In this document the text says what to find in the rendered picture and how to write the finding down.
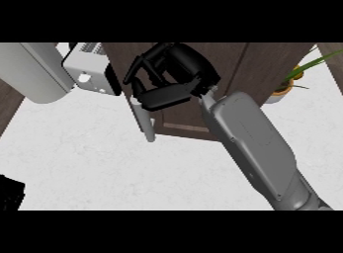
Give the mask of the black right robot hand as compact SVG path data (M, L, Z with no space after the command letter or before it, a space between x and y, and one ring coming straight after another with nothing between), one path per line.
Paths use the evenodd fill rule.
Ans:
M159 111L200 98L221 76L199 51L181 42L159 42L135 57L123 84L132 86L142 108Z

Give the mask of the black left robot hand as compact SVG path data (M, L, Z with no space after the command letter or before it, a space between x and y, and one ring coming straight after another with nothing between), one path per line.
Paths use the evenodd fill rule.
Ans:
M0 174L0 211L17 211L26 198L26 184Z

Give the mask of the brown wooden cabinet door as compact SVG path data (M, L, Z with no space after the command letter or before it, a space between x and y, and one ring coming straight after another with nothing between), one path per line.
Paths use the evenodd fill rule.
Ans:
M191 46L212 63L221 76L215 95L218 97L225 96L247 45L243 42L182 43ZM134 90L131 85L123 84L123 80L135 57L156 44L157 42L108 42L104 45L114 73L129 101L131 97L134 97ZM216 139L202 118L197 97L191 97L190 101L179 105L150 112L150 116L156 120L154 131L157 134L202 140Z

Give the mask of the brown wooden cabinet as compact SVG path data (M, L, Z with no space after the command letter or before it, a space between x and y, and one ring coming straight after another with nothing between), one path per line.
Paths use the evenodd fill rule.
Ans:
M313 42L250 42L227 95L242 91L262 106L313 46Z

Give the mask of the white boxy appliance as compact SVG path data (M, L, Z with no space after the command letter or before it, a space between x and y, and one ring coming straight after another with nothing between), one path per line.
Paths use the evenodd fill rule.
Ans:
M122 85L101 42L72 42L61 66L80 89L122 95Z

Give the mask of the green potted plant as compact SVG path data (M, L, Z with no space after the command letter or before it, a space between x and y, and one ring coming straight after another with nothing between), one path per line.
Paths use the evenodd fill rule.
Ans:
M289 75L286 76L286 79L281 83L281 85L277 87L268 101L267 104L274 104L277 103L286 96L286 94L290 92L292 88L301 88L304 89L304 86L295 85L293 81L301 79L304 76L304 72L313 68L314 66L317 66L318 64L324 63L326 60L333 57L335 55L338 55L339 53L343 52L343 48L335 50L333 52L327 53L326 55L320 56L318 58L315 58L314 60L311 60L308 63L305 63L304 65L298 65L292 72L289 73Z

